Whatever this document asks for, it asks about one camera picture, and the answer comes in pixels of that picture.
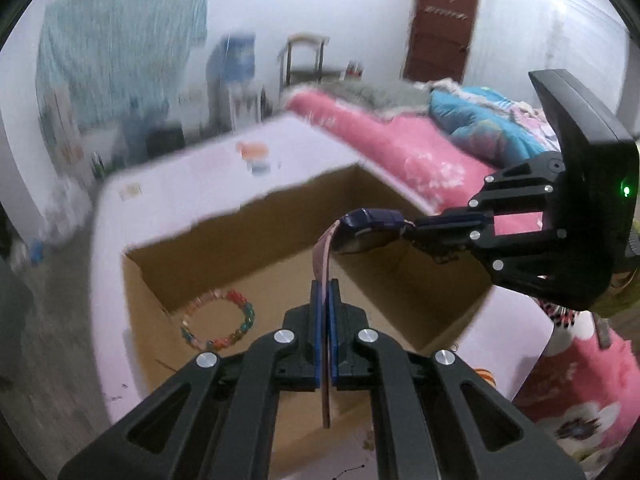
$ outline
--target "blue blanket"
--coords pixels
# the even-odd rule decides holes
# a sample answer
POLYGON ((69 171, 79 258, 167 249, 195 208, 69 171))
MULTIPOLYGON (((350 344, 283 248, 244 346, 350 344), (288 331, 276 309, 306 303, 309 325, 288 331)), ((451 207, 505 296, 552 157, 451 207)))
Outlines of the blue blanket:
MULTIPOLYGON (((463 91, 482 96, 507 111, 514 102, 487 88, 465 87, 463 91)), ((461 150, 492 166, 514 166, 546 151, 519 124, 488 108, 447 92, 431 93, 430 116, 461 150)))

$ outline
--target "brown door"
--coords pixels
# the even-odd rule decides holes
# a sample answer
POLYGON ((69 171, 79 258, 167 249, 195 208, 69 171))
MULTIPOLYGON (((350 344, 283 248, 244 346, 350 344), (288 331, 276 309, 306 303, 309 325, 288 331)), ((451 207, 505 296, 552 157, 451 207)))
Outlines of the brown door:
POLYGON ((415 0, 404 77, 462 81, 478 0, 415 0))

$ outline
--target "striped orange object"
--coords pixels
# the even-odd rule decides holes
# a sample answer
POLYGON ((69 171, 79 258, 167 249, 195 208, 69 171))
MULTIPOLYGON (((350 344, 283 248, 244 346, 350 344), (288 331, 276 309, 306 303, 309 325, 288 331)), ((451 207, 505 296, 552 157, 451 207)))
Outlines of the striped orange object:
POLYGON ((474 370, 480 377, 482 377, 485 381, 487 381, 491 386, 495 388, 494 375, 489 370, 485 370, 484 368, 474 368, 474 370))

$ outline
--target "silver screw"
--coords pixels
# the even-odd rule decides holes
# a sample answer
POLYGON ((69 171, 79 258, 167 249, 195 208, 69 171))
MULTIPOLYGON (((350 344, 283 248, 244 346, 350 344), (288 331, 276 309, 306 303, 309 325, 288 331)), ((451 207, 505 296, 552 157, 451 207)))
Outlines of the silver screw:
POLYGON ((284 329, 284 330, 278 330, 273 335, 273 338, 278 343, 287 344, 287 343, 291 343, 296 338, 296 335, 291 330, 284 329))
POLYGON ((196 357, 196 364, 200 368, 211 368, 218 362, 218 357, 213 352, 203 352, 196 357))
POLYGON ((365 343, 373 343, 378 339, 378 332, 370 328, 363 328, 358 332, 358 339, 365 343))
POLYGON ((436 352, 436 361, 441 365, 449 366, 456 360, 456 356, 449 350, 438 350, 436 352))

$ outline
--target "pink bedsheet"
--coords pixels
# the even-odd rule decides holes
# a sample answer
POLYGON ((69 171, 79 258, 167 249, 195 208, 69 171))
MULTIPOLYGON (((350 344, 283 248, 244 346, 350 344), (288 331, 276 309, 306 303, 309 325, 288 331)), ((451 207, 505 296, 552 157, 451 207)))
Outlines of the pink bedsheet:
MULTIPOLYGON (((314 91, 293 96, 286 108, 379 164, 418 192, 437 214, 465 206, 481 189, 484 177, 495 171, 457 149, 430 118, 404 115, 381 121, 314 91)), ((539 229, 536 213, 496 219, 498 234, 539 229)))

